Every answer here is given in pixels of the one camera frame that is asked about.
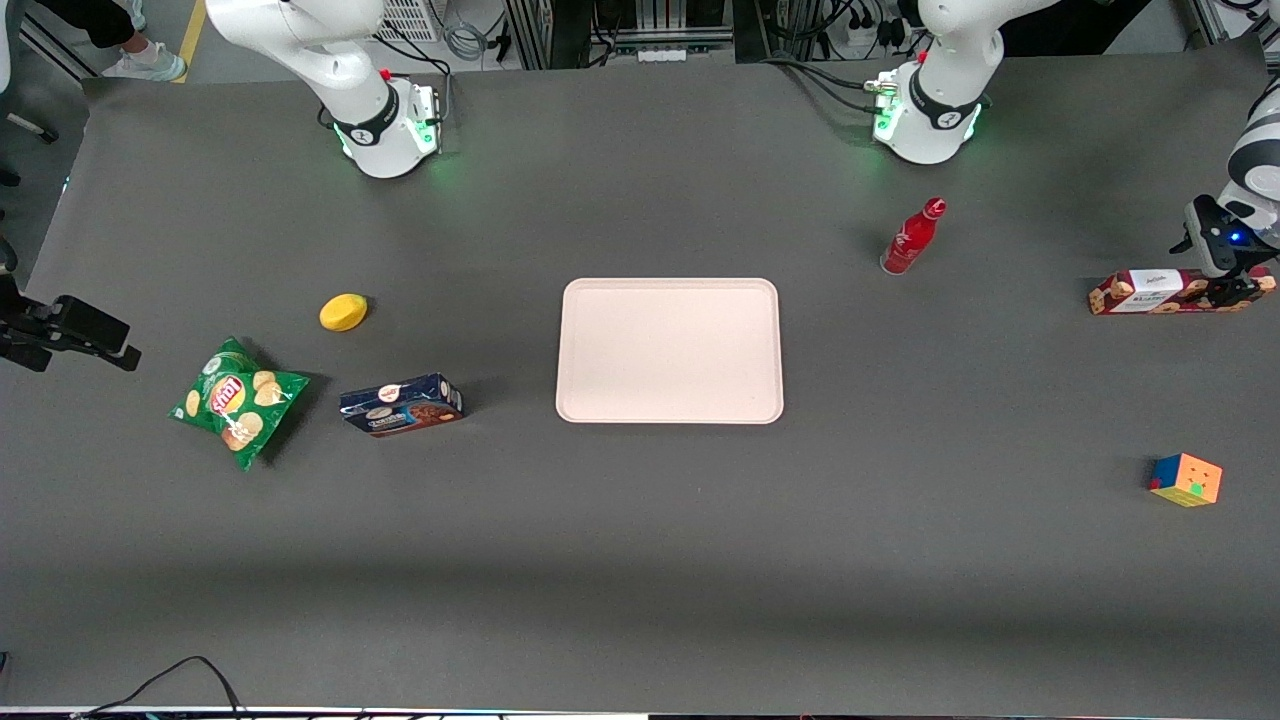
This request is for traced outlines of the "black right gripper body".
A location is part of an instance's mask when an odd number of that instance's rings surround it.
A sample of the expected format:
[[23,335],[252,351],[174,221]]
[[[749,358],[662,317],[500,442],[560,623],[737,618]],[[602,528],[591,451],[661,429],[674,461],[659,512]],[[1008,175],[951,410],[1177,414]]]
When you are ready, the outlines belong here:
[[24,369],[46,372],[52,357],[54,318],[61,311],[61,300],[42,304],[27,299],[12,272],[1,273],[1,356]]

